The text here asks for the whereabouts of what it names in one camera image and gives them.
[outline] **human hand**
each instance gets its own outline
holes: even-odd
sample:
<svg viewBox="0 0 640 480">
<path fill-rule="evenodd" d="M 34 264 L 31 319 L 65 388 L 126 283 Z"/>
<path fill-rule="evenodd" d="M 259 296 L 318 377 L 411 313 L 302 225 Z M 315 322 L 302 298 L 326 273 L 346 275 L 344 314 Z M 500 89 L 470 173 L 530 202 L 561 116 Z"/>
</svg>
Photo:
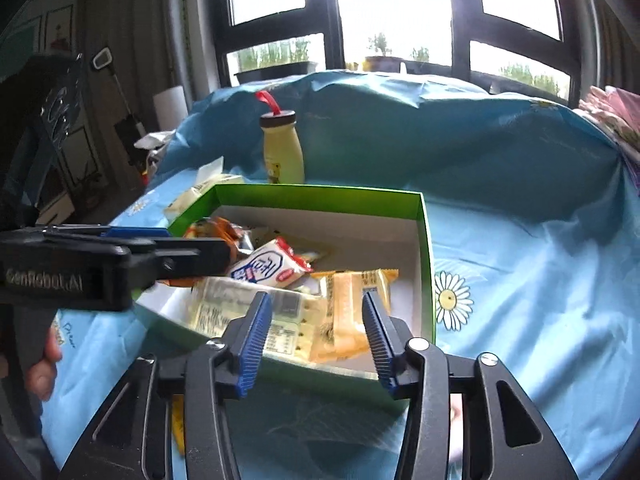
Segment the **human hand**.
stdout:
<svg viewBox="0 0 640 480">
<path fill-rule="evenodd" d="M 40 400 L 47 401 L 51 398 L 53 385 L 58 374 L 56 363 L 61 359 L 62 350 L 60 350 L 58 340 L 56 339 L 56 332 L 52 327 L 47 334 L 42 361 L 37 362 L 29 368 L 24 378 L 24 386 Z M 8 373 L 9 366 L 6 358 L 0 355 L 0 379 L 7 377 Z"/>
</svg>

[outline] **bottle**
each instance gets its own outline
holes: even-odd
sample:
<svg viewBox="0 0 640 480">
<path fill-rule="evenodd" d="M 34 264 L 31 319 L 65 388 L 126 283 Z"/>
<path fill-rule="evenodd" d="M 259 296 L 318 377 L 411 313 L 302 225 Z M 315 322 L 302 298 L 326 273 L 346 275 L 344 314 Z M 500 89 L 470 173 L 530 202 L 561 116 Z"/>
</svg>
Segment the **bottle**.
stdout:
<svg viewBox="0 0 640 480">
<path fill-rule="evenodd" d="M 270 184 L 304 184 L 305 164 L 296 132 L 296 113 L 281 110 L 265 90 L 256 97 L 269 105 L 271 112 L 260 116 L 264 132 L 264 165 Z"/>
</svg>

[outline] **potted plant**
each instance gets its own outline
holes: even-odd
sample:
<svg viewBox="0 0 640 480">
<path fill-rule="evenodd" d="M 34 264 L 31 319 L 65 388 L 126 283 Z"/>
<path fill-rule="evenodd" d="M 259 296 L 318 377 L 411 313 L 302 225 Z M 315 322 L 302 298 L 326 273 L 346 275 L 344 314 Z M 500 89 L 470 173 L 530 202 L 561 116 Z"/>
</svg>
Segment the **potted plant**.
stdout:
<svg viewBox="0 0 640 480">
<path fill-rule="evenodd" d="M 401 57 L 392 56 L 392 51 L 386 42 L 384 32 L 375 34 L 369 38 L 369 49 L 378 56 L 367 56 L 362 64 L 365 72 L 400 72 Z"/>
<path fill-rule="evenodd" d="M 414 48 L 411 60 L 405 60 L 404 65 L 408 74 L 433 73 L 433 66 L 429 63 L 429 49 L 425 46 Z"/>
<path fill-rule="evenodd" d="M 307 38 L 275 41 L 238 52 L 238 82 L 264 81 L 289 75 L 309 74 L 318 64 L 309 61 Z"/>
</svg>

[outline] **window frame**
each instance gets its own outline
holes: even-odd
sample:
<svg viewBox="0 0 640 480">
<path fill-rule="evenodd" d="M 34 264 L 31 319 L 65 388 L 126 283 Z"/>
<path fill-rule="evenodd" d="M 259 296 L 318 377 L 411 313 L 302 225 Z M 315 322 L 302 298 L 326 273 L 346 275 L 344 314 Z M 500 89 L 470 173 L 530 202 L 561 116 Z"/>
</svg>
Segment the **window frame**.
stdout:
<svg viewBox="0 0 640 480">
<path fill-rule="evenodd" d="M 556 0 L 560 40 L 484 12 L 482 0 L 450 0 L 451 2 L 451 67 L 450 76 L 468 81 L 489 91 L 492 81 L 511 91 L 553 99 L 561 104 L 577 106 L 582 82 L 582 46 L 578 24 L 578 0 Z M 273 41 L 288 40 L 322 33 L 326 68 L 344 69 L 344 42 L 338 0 L 305 0 L 302 9 L 286 10 L 254 20 L 232 24 L 231 0 L 209 0 L 213 44 L 221 86 L 230 86 L 226 55 L 244 48 Z M 571 77 L 569 99 L 497 75 L 471 70 L 471 42 L 488 44 L 531 60 L 541 62 Z M 424 63 L 419 73 L 448 73 L 449 67 Z"/>
<path fill-rule="evenodd" d="M 581 63 L 574 2 L 575 0 L 556 0 L 560 32 L 560 40 L 556 40 L 521 23 L 485 13 L 482 0 L 451 0 L 453 77 L 476 84 L 479 81 L 478 75 L 485 76 L 484 79 L 494 77 L 489 74 L 472 73 L 471 42 L 477 41 L 566 73 L 571 77 L 568 102 L 559 97 L 555 100 L 562 104 L 577 105 L 580 99 Z"/>
<path fill-rule="evenodd" d="M 208 0 L 220 86 L 231 86 L 226 55 L 258 44 L 311 34 L 324 36 L 328 70 L 344 68 L 344 45 L 338 0 L 305 0 L 301 9 L 285 10 L 233 25 L 231 0 Z"/>
</svg>

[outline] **daisy print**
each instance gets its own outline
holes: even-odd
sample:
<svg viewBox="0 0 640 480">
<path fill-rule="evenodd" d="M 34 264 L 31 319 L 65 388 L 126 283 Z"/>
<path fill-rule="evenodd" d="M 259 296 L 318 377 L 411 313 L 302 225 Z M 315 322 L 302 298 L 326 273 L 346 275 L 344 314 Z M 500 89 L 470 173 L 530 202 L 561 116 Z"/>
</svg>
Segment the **daisy print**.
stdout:
<svg viewBox="0 0 640 480">
<path fill-rule="evenodd" d="M 435 286 L 437 322 L 444 323 L 447 330 L 460 330 L 473 312 L 471 305 L 474 304 L 465 279 L 442 271 L 435 276 Z"/>
</svg>

